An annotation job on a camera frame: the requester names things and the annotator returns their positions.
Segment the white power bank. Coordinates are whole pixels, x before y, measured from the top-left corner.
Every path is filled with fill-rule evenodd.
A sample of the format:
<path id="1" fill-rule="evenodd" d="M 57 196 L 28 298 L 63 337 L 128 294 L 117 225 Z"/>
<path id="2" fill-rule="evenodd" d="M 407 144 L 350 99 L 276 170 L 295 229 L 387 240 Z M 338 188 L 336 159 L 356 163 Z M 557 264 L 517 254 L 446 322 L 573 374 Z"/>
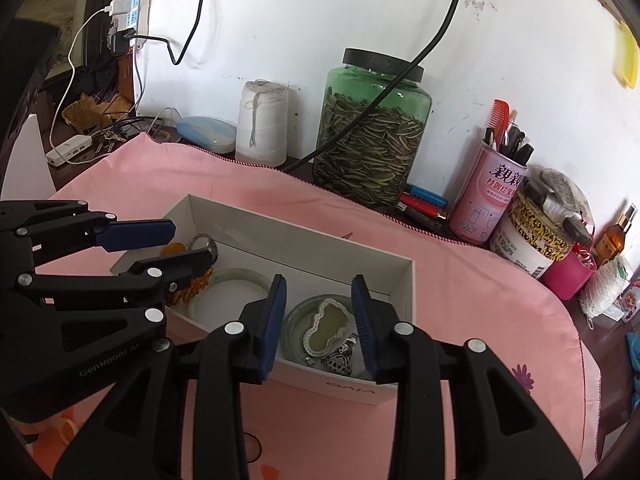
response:
<path id="1" fill-rule="evenodd" d="M 87 151 L 91 148 L 92 144 L 93 140 L 91 136 L 76 134 L 76 136 L 72 136 L 56 148 L 48 151 L 46 154 L 47 163 L 55 168 L 61 167 L 74 157 Z"/>

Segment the light green jade bangle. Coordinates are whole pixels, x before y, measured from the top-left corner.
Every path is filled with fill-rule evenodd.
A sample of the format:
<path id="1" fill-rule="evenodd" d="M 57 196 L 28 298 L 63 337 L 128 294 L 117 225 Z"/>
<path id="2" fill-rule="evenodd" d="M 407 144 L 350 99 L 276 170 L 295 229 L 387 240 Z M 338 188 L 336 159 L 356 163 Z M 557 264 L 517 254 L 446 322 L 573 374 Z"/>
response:
<path id="1" fill-rule="evenodd" d="M 210 332 L 237 320 L 248 302 L 267 296 L 270 285 L 269 278 L 250 269 L 215 271 L 207 286 L 186 304 L 186 317 Z"/>

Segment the pink printed tablecloth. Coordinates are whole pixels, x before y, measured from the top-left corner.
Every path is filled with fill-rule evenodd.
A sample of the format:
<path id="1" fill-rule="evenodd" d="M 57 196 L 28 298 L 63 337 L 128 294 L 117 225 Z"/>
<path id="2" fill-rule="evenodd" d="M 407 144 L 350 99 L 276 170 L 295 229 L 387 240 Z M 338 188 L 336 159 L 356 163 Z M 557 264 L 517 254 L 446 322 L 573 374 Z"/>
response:
<path id="1" fill-rule="evenodd" d="M 578 479 L 584 419 L 548 289 L 282 172 L 137 136 L 1 206 L 1 406 L 102 394 L 59 479 Z"/>

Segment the blue oval case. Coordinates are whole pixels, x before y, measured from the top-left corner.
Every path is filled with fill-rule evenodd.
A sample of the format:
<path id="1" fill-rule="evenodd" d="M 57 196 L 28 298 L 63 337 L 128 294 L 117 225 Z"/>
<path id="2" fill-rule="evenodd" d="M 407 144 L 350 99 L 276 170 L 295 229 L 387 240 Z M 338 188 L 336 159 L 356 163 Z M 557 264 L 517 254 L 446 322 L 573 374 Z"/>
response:
<path id="1" fill-rule="evenodd" d="M 183 139 L 219 155 L 235 150 L 236 127 L 223 120 L 192 116 L 176 122 L 178 135 Z"/>

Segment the magenta plastic cup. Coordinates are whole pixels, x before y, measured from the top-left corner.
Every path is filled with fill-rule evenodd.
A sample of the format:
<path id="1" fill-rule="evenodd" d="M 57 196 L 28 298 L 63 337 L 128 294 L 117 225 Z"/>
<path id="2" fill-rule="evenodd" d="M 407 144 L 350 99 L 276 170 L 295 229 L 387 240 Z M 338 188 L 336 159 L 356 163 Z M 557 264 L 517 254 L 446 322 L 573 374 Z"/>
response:
<path id="1" fill-rule="evenodd" d="M 597 263 L 589 249 L 572 250 L 558 262 L 552 263 L 541 281 L 561 300 L 570 300 L 597 270 Z"/>

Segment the white crochet bundle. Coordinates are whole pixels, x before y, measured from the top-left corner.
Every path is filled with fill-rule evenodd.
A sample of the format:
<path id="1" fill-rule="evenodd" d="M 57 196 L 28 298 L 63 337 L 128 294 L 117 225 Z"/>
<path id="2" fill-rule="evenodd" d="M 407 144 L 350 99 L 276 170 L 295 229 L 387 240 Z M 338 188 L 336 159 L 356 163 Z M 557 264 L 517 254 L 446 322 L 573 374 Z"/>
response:
<path id="1" fill-rule="evenodd" d="M 589 322 L 614 304 L 629 285 L 631 275 L 630 264 L 622 254 L 608 260 L 592 274 L 578 297 L 582 313 Z"/>

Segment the white thread spool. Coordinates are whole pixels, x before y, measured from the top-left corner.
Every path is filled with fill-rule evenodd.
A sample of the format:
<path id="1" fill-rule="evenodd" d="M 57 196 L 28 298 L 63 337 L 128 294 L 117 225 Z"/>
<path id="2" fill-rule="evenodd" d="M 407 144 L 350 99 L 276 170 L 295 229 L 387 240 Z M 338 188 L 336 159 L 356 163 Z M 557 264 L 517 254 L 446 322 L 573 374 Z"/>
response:
<path id="1" fill-rule="evenodd" d="M 268 80 L 247 81 L 236 127 L 235 159 L 281 166 L 288 151 L 288 88 Z"/>

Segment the white vivo cardboard box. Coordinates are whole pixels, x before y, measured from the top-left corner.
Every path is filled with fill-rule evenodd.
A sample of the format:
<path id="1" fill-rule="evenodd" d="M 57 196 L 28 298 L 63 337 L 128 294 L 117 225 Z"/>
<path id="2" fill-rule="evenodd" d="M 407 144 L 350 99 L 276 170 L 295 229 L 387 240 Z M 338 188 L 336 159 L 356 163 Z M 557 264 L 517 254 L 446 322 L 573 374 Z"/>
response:
<path id="1" fill-rule="evenodd" d="M 391 304 L 403 321 L 416 317 L 414 263 L 352 240 L 302 228 L 193 195 L 184 196 L 168 210 L 175 223 L 175 240 L 200 246 L 200 235 L 216 243 L 216 271 L 250 269 L 266 278 L 285 277 L 285 310 L 317 295 L 349 296 L 352 279 L 362 275 L 370 295 Z M 362 354 L 356 351 L 352 376 L 287 361 L 279 344 L 270 374 L 277 382 L 347 401 L 380 405 L 395 399 L 394 385 L 379 386 L 364 377 Z"/>

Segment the amber perfume bottle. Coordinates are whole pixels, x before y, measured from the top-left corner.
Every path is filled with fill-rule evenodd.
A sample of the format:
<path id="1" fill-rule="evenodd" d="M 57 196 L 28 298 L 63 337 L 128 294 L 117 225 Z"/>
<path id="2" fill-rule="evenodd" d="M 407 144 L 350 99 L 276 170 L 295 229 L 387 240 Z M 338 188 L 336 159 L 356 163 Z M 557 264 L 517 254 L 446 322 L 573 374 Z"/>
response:
<path id="1" fill-rule="evenodd" d="M 616 222 L 608 226 L 597 239 L 593 246 L 594 258 L 597 266 L 613 260 L 625 248 L 626 235 L 634 221 L 638 208 L 635 204 L 629 204 L 620 214 Z"/>

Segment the leopard pattern round tin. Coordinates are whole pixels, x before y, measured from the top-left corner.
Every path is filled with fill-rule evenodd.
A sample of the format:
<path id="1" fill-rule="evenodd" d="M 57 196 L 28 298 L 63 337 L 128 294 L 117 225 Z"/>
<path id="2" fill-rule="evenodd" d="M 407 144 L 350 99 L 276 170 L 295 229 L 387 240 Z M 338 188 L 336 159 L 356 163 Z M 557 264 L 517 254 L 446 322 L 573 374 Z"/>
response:
<path id="1" fill-rule="evenodd" d="M 574 242 L 522 191 L 515 193 L 489 239 L 489 249 L 533 278 L 563 260 Z"/>

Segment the pink pen holder can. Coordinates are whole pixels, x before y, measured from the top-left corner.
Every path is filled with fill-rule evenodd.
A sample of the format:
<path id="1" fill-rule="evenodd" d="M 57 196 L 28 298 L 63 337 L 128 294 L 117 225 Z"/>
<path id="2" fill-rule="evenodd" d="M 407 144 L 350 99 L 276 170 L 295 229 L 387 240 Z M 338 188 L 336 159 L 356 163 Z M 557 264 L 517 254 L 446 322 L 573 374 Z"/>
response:
<path id="1" fill-rule="evenodd" d="M 525 166 L 485 142 L 480 144 L 473 170 L 449 216 L 450 231 L 465 243 L 485 244 L 525 175 Z"/>

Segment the blue marker pen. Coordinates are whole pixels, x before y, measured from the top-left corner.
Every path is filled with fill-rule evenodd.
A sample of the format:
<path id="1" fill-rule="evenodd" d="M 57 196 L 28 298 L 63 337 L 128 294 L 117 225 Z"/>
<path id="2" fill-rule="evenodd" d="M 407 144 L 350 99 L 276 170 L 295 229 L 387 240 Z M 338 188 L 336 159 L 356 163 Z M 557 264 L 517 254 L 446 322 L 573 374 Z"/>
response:
<path id="1" fill-rule="evenodd" d="M 442 196 L 430 191 L 424 190 L 424 188 L 420 188 L 420 186 L 406 184 L 405 192 L 410 196 L 418 198 L 419 200 L 424 200 L 424 202 L 430 203 L 439 208 L 446 209 L 448 206 L 448 200 L 446 200 L 446 198 L 443 198 Z"/>

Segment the green glass seed jar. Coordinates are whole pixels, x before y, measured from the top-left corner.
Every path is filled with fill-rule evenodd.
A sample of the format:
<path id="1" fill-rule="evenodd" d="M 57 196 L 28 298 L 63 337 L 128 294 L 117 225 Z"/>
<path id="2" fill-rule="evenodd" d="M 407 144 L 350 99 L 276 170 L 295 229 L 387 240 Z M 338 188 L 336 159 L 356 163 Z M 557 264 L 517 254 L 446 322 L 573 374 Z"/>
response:
<path id="1" fill-rule="evenodd" d="M 342 133 L 409 63 L 347 48 L 326 76 L 317 145 Z M 416 66 L 375 110 L 312 162 L 314 184 L 382 214 L 396 208 L 420 148 L 432 98 Z"/>

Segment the black wall charger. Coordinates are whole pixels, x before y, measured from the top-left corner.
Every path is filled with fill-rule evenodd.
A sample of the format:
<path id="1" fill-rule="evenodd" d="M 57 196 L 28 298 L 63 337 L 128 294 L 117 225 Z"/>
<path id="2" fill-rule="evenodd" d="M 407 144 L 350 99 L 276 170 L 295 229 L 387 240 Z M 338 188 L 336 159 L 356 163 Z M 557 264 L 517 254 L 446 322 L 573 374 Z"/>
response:
<path id="1" fill-rule="evenodd" d="M 133 28 L 110 32 L 107 36 L 107 45 L 111 54 L 116 58 L 125 55 L 130 49 L 130 41 L 134 39 L 134 36 L 136 36 L 136 31 Z"/>

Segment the yellow wall hook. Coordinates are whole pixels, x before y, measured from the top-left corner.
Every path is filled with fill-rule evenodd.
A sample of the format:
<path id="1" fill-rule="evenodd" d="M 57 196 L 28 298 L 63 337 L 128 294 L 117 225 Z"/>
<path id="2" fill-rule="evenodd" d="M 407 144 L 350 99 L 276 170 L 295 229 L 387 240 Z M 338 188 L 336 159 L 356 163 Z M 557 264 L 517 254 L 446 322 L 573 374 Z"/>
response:
<path id="1" fill-rule="evenodd" d="M 639 47 L 626 23 L 620 22 L 616 32 L 614 74 L 629 89 L 636 88 L 639 76 Z"/>

